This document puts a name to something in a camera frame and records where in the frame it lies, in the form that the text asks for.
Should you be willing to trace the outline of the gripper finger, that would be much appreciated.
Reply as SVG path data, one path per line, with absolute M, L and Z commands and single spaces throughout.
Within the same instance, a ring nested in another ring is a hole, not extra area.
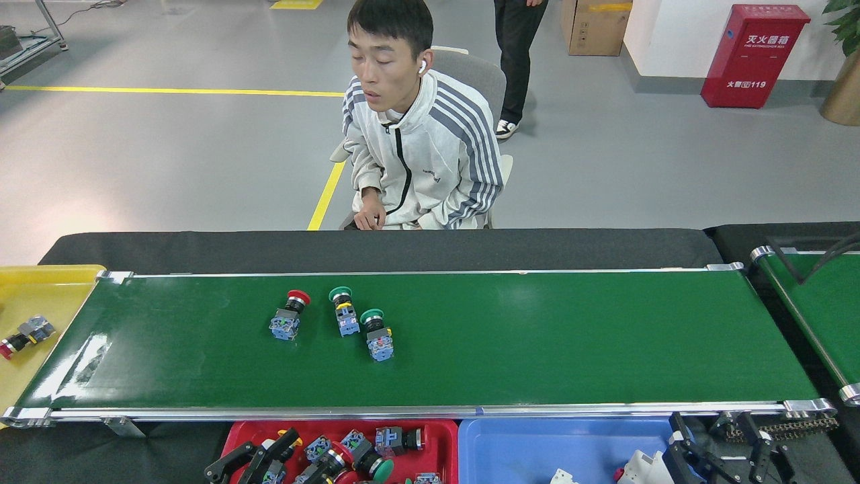
M 662 461 L 673 483 L 732 483 L 725 462 L 698 444 L 675 411 L 669 419 L 673 434 Z
M 230 483 L 234 472 L 248 465 L 256 453 L 256 446 L 250 441 L 233 448 L 205 468 L 205 478 L 209 483 Z
M 750 483 L 796 483 L 796 472 L 789 462 L 786 446 L 777 446 L 767 432 L 761 431 L 749 411 L 743 411 L 736 419 L 746 443 L 752 448 L 749 457 Z
M 299 433 L 290 428 L 280 432 L 276 440 L 269 439 L 266 444 L 256 446 L 256 453 L 239 483 L 282 483 L 288 474 L 286 463 L 295 453 L 295 447 L 301 444 Z

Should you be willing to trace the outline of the seated person's right hand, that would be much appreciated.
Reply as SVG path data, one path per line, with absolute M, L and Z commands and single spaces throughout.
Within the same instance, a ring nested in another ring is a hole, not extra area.
M 361 190 L 362 207 L 353 217 L 357 229 L 362 231 L 383 230 L 386 210 L 379 194 L 380 190 L 375 187 L 366 187 Z

